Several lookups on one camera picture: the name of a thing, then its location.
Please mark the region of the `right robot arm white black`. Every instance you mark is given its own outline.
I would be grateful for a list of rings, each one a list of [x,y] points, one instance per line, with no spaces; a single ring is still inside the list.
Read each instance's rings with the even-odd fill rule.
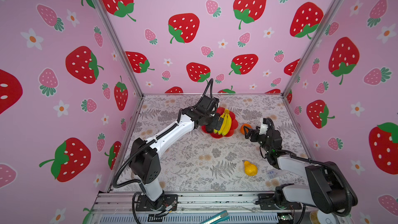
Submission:
[[[277,186],[272,197],[260,198],[257,205],[274,204],[287,208],[292,203],[316,207],[325,214],[346,217],[358,198],[349,182],[334,162],[302,158],[283,149],[282,136],[270,118],[254,129],[243,127],[245,138],[260,145],[261,156],[277,170],[294,173],[307,180],[308,185]]]

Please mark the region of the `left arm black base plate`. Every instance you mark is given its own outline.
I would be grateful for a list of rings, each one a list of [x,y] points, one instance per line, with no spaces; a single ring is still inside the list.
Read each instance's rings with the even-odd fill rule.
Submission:
[[[150,211],[175,211],[177,209],[178,195],[161,195],[159,199],[151,201],[146,195],[139,195],[135,200],[134,209],[138,212]]]

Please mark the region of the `yellow fake banana bunch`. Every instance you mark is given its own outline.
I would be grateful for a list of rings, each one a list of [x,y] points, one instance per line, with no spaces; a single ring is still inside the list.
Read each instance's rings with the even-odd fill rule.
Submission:
[[[230,111],[228,109],[225,109],[224,113],[221,116],[224,117],[223,125],[220,131],[214,130],[214,134],[226,136],[229,133],[232,126],[232,118],[230,116]]]

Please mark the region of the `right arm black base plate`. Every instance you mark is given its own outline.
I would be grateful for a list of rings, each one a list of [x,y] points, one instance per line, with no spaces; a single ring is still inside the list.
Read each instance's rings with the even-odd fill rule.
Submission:
[[[259,205],[261,210],[301,210],[302,205],[297,202],[278,200],[275,194],[258,194],[255,205]]]

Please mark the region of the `orange fake orange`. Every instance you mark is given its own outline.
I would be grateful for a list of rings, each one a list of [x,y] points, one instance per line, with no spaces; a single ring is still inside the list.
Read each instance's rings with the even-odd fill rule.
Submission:
[[[243,135],[247,135],[250,132],[250,130],[252,130],[252,126],[247,123],[242,124],[242,126],[240,128],[240,132]]]

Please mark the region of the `yellow fake pear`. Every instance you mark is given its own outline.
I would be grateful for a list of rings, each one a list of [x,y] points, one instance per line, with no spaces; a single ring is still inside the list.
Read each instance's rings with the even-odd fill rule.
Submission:
[[[244,172],[248,176],[256,176],[258,174],[258,168],[251,162],[244,161]]]

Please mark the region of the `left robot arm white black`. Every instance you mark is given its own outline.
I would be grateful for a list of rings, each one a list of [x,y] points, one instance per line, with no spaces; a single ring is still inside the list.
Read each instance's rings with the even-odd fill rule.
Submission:
[[[149,201],[156,203],[164,199],[164,190],[158,180],[162,155],[180,138],[198,127],[220,129],[218,105],[218,98],[202,95],[195,105],[181,108],[177,119],[158,134],[147,140],[137,138],[133,142],[132,153],[116,172],[112,187],[122,188],[137,183]]]

